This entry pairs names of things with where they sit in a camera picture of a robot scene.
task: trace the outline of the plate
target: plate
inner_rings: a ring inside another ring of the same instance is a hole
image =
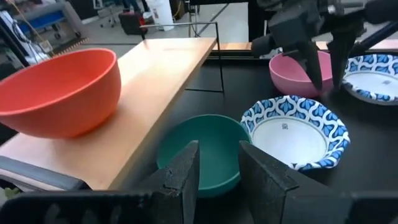
[[[348,59],[342,84],[360,100],[398,105],[398,56],[363,55]]]
[[[350,144],[336,114],[299,96],[258,101],[241,125],[256,147],[295,170],[332,168]]]

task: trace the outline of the orange bowl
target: orange bowl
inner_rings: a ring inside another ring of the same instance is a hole
[[[31,136],[72,138],[103,123],[120,92],[114,52],[76,51],[0,81],[0,122]]]

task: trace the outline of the blue pattern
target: blue pattern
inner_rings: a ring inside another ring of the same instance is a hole
[[[381,72],[386,75],[398,75],[398,56],[386,54],[363,55],[349,58],[345,68],[345,76],[358,71],[374,71]],[[360,86],[354,86],[349,81],[343,79],[346,89],[358,93],[364,98],[369,98],[373,102],[385,105],[394,102],[393,95],[383,95],[380,93],[371,93],[367,90],[360,89]]]
[[[344,150],[349,146],[348,131],[337,115],[329,111],[319,102],[299,96],[280,96],[274,99],[258,101],[247,110],[242,117],[244,126],[253,138],[255,128],[275,117],[299,119],[308,122],[324,134],[327,152],[322,160],[310,163],[288,164],[295,170],[332,168],[337,165]]]

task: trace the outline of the wooden board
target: wooden board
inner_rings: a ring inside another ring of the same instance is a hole
[[[327,50],[326,41],[318,41],[317,46],[321,50]],[[251,42],[246,43],[226,43],[220,44],[221,50],[250,50]],[[371,50],[375,51],[383,51],[383,50],[398,50],[398,40],[390,39],[390,40],[383,40],[382,42],[376,44]]]
[[[162,125],[162,118],[215,45],[214,38],[145,40],[118,60],[118,110],[102,127],[71,140],[18,134],[0,156],[116,189]]]

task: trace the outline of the pink bowl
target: pink bowl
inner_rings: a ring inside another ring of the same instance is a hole
[[[278,54],[269,62],[269,70],[275,87],[286,95],[297,95],[301,97],[316,97],[324,91],[333,88],[331,77],[331,62],[328,53],[318,51],[319,62],[322,72],[322,91],[319,92],[312,85],[311,80],[304,69],[294,59]]]

